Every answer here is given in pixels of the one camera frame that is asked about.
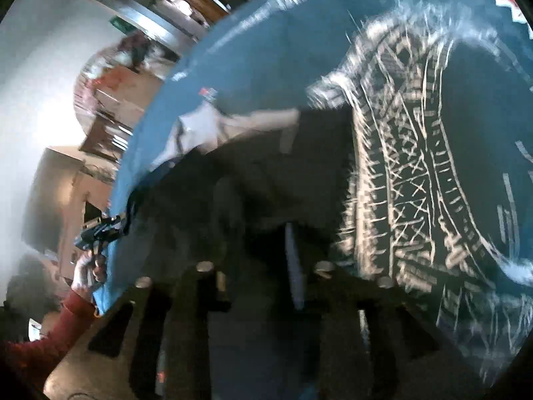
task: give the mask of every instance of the red fabric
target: red fabric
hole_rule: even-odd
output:
[[[7,353],[28,381],[43,390],[46,378],[94,319],[94,306],[70,291],[63,301],[59,319],[48,336],[28,343],[8,343]]]

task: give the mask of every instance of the person's hand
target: person's hand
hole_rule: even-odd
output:
[[[92,251],[84,252],[74,268],[74,278],[72,290],[86,301],[91,302],[92,292],[94,292],[107,279],[106,259],[103,256],[97,257],[95,263],[91,263]]]

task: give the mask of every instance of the red patterned cloth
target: red patterned cloth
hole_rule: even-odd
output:
[[[46,378],[94,319],[94,305],[70,291],[48,336],[33,342],[8,343],[6,351],[27,380],[42,391]]]

